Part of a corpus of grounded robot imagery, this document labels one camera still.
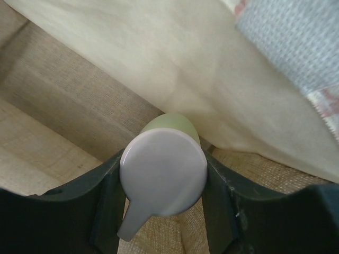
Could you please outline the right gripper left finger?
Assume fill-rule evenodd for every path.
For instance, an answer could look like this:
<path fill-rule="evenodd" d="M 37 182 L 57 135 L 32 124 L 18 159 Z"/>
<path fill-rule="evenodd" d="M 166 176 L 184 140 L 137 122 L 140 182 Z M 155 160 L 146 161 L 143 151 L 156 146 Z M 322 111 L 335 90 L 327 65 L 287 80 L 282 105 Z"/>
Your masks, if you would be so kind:
<path fill-rule="evenodd" d="M 1 253 L 117 253 L 126 199 L 120 158 L 42 195 L 1 189 Z"/>

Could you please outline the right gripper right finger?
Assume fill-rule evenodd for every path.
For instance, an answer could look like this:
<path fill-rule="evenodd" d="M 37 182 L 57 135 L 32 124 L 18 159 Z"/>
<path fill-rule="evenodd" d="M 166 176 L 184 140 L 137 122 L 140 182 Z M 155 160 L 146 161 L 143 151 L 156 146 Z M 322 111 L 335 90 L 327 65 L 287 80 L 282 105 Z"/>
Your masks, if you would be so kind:
<path fill-rule="evenodd" d="M 202 194 L 211 253 L 338 253 L 338 184 L 291 194 L 263 187 L 206 154 Z"/>

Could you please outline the green pump dispenser bottle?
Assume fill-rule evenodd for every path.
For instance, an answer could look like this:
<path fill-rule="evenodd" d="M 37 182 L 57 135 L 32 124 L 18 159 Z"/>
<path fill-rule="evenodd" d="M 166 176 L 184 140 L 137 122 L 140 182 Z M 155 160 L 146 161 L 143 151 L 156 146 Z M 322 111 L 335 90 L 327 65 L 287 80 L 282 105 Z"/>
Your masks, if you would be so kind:
<path fill-rule="evenodd" d="M 152 216 L 177 215 L 198 201 L 207 160 L 194 125 L 181 114 L 167 113 L 127 145 L 119 172 L 129 206 L 118 237 L 130 241 Z"/>

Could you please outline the tan canvas tote bag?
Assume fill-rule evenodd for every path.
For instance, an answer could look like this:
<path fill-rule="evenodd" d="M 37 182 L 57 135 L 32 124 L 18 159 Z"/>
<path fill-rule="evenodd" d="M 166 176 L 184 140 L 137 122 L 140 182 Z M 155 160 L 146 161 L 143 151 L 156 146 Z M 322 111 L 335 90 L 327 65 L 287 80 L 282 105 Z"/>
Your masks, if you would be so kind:
<path fill-rule="evenodd" d="M 42 195 L 167 113 L 263 187 L 338 184 L 338 1 L 1 1 L 1 189 Z M 117 253 L 211 253 L 202 194 Z"/>

